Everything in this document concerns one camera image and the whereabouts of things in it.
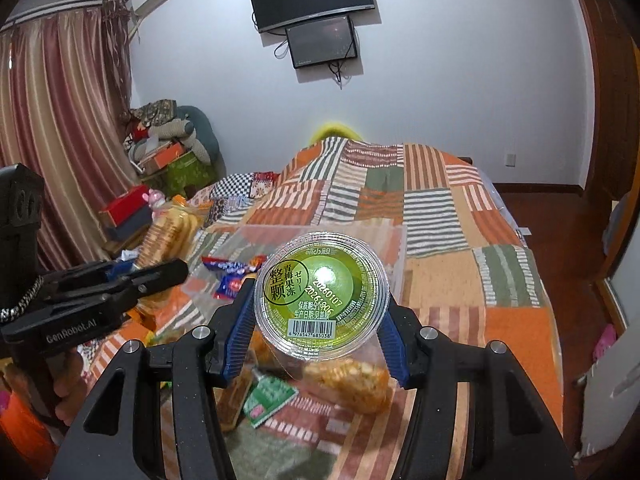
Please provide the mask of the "person's hand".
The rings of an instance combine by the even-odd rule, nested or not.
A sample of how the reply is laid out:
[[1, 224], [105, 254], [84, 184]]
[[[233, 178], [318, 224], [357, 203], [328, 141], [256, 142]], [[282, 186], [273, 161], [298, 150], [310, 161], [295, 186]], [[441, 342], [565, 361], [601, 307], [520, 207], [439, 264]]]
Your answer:
[[[81, 355], [76, 350], [68, 350], [65, 352], [63, 367], [52, 375], [53, 390], [60, 399], [54, 410], [55, 417], [67, 427], [73, 423], [87, 395], [87, 384], [81, 377], [83, 368], [84, 360]], [[4, 377], [12, 391], [32, 410], [34, 404], [29, 391], [28, 375], [10, 363], [4, 368]]]

